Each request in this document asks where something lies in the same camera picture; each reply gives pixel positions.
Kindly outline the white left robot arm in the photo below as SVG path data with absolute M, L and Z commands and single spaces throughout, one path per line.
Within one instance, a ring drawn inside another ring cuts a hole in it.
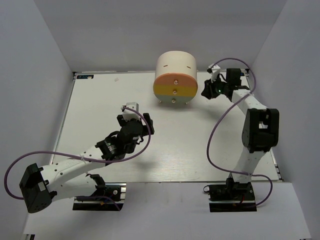
M 135 158 L 136 146 L 155 130 L 149 113 L 135 112 L 132 117 L 122 113 L 117 120 L 121 127 L 119 131 L 110 133 L 79 156 L 69 155 L 51 165 L 33 163 L 26 168 L 19 187 L 29 213 L 40 212 L 52 202 L 73 197 L 82 202 L 114 204 L 120 210 L 117 204 L 121 200 L 120 187 L 107 185 L 99 174 L 91 171 L 124 162 L 126 155 Z

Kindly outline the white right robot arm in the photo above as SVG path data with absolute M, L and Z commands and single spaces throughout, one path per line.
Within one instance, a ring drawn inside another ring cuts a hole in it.
M 225 188 L 226 195 L 236 200 L 244 193 L 242 184 L 251 182 L 252 175 L 261 158 L 278 144 L 280 113 L 260 103 L 248 86 L 242 85 L 242 71 L 228 68 L 225 76 L 214 65 L 207 70 L 211 78 L 204 82 L 201 95 L 208 100 L 226 96 L 245 115 L 242 129 L 243 150 L 229 176 L 234 182 Z

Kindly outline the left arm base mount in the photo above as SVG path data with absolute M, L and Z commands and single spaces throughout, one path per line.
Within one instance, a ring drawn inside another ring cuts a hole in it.
M 78 196 L 73 201 L 73 211 L 119 212 L 126 198 L 126 183 L 106 183 L 91 196 Z

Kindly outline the round cream drawer organizer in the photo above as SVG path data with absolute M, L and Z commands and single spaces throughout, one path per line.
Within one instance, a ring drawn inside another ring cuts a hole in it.
M 153 93 L 159 102 L 187 104 L 197 92 L 197 64 L 193 55 L 175 50 L 157 59 Z

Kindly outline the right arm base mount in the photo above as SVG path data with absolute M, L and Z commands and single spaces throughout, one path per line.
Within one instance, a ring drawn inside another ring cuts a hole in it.
M 240 213 L 256 212 L 256 198 L 252 184 L 227 186 L 224 184 L 210 184 L 203 187 L 208 194 L 209 211 L 211 213 Z

